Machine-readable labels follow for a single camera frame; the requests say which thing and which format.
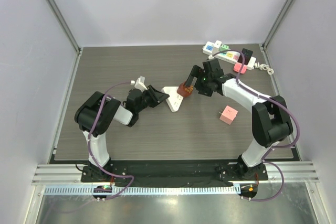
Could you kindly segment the white triangular socket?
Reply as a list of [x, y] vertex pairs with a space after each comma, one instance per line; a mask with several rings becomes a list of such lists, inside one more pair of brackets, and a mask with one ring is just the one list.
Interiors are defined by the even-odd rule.
[[161, 91], [165, 94], [168, 94], [169, 97], [166, 99], [166, 102], [171, 110], [175, 113], [179, 110], [183, 97], [177, 92], [178, 87], [163, 87]]

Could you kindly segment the red fish cube plug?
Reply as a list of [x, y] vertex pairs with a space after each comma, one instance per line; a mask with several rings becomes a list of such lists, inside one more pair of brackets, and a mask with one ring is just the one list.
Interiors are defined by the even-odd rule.
[[191, 85], [191, 86], [186, 86], [185, 85], [185, 82], [181, 83], [177, 89], [177, 94], [179, 94], [180, 96], [186, 98], [186, 97], [189, 97], [192, 93], [193, 93], [193, 90], [194, 90], [194, 86]]

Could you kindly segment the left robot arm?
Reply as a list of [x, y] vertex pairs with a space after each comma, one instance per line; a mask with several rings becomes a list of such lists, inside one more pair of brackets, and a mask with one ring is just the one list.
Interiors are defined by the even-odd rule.
[[111, 177], [111, 157], [107, 150], [106, 132], [112, 121], [132, 127], [139, 113], [154, 108], [170, 97], [151, 85], [144, 90], [133, 88], [121, 102], [107, 93], [96, 91], [75, 113], [74, 120], [85, 136], [89, 164], [82, 170], [83, 182], [105, 182]]

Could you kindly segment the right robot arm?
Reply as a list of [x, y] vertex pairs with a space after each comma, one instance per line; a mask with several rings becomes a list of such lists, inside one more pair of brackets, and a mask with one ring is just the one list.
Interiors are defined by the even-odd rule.
[[251, 113], [253, 140], [239, 155], [237, 175], [244, 180], [254, 177], [262, 161], [280, 142], [293, 133], [293, 126], [283, 97], [270, 97], [243, 84], [231, 73], [225, 74], [218, 59], [194, 65], [183, 88], [192, 86], [210, 97], [214, 92], [231, 98]]

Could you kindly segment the white charger plug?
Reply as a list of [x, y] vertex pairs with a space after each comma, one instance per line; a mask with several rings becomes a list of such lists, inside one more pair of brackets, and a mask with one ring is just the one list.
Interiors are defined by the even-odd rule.
[[212, 54], [213, 54], [213, 55], [219, 52], [221, 45], [222, 45], [222, 42], [219, 41], [219, 40], [217, 40], [217, 41], [213, 44], [213, 49], [212, 49]]

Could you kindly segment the green cube plug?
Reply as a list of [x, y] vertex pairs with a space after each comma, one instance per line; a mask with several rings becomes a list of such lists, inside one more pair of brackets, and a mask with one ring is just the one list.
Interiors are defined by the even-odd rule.
[[222, 44], [220, 46], [220, 51], [224, 51], [224, 50], [229, 50], [229, 46], [228, 45], [225, 45], [225, 44]]

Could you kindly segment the small pink cube plug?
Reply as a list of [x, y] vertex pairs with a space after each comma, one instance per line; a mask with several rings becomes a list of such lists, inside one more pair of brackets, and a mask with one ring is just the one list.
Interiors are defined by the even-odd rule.
[[242, 65], [241, 63], [237, 62], [235, 65], [234, 65], [234, 68], [233, 70], [236, 72], [236, 73], [241, 73], [241, 74], [244, 74], [247, 70], [247, 66], [246, 65]]

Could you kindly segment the black cube plug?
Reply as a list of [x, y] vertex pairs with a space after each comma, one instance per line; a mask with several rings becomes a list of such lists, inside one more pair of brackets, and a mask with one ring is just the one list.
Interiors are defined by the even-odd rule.
[[[242, 53], [244, 54], [244, 64], [248, 65], [251, 57], [253, 56], [253, 51], [251, 51], [249, 49], [246, 49], [246, 48], [243, 48]], [[242, 55], [239, 56], [238, 62], [243, 63]]]

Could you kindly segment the white power strip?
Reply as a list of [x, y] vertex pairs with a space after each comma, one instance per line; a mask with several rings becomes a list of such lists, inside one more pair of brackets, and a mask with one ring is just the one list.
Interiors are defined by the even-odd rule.
[[[217, 58], [220, 59], [222, 61], [225, 61], [227, 63], [231, 63], [233, 65], [235, 65], [238, 62], [240, 53], [236, 52], [236, 51], [232, 51], [232, 50], [224, 50], [224, 51], [220, 51], [216, 54], [212, 54], [212, 49], [213, 49], [213, 44], [215, 42], [210, 42], [208, 41], [202, 48], [202, 52], [206, 55], [208, 55], [208, 59], [213, 59], [213, 58]], [[253, 70], [254, 69], [254, 65], [256, 63], [256, 58], [255, 57], [251, 57], [249, 64], [246, 65], [248, 70]]]

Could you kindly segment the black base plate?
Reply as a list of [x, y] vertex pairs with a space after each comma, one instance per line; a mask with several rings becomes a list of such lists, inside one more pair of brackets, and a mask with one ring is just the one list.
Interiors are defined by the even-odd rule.
[[175, 182], [178, 179], [219, 180], [222, 182], [268, 180], [266, 166], [259, 164], [254, 168], [244, 168], [235, 159], [192, 159], [192, 160], [109, 160], [102, 168], [95, 164], [83, 167], [83, 182], [108, 182], [110, 174], [118, 175], [116, 183], [134, 177], [135, 183]]

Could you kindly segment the left aluminium frame post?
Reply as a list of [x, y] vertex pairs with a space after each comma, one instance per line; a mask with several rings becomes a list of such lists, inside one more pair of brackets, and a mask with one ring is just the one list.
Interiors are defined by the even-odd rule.
[[52, 13], [54, 14], [57, 22], [61, 26], [62, 30], [64, 31], [66, 37], [68, 38], [70, 44], [74, 48], [75, 52], [79, 55], [81, 52], [81, 47], [77, 43], [73, 33], [71, 32], [67, 22], [64, 19], [64, 16], [62, 15], [57, 3], [55, 0], [46, 0], [48, 6], [50, 7]]

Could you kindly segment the aluminium frame post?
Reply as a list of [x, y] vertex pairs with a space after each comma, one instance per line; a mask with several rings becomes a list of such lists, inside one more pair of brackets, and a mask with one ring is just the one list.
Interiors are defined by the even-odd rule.
[[268, 35], [266, 36], [264, 42], [261, 44], [261, 48], [263, 50], [266, 50], [267, 47], [270, 45], [273, 37], [275, 36], [282, 22], [285, 20], [294, 2], [295, 0], [285, 0], [285, 3], [283, 4], [278, 16], [276, 17]]
[[61, 26], [62, 30], [64, 31], [66, 37], [68, 38], [70, 44], [74, 48], [75, 52], [79, 55], [81, 52], [81, 47], [77, 43], [73, 33], [71, 32], [67, 22], [64, 19], [64, 16], [62, 15], [57, 3], [55, 0], [46, 0], [48, 6], [50, 7], [52, 13], [54, 14], [57, 22]]

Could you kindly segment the aluminium front rail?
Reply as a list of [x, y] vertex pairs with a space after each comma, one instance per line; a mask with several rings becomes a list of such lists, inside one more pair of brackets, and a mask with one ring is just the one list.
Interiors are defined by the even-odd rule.
[[[311, 161], [274, 162], [288, 183], [318, 183], [319, 178]], [[38, 165], [33, 179], [33, 185], [62, 185], [80, 183], [81, 172], [73, 164]]]

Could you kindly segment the right aluminium frame post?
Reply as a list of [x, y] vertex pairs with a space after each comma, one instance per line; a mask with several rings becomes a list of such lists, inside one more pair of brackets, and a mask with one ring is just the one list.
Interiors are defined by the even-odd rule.
[[268, 35], [266, 36], [264, 42], [261, 44], [261, 48], [263, 50], [266, 50], [267, 47], [270, 45], [273, 37], [275, 36], [282, 22], [285, 20], [294, 2], [295, 0], [285, 0], [285, 3], [283, 4], [278, 16], [276, 17]]

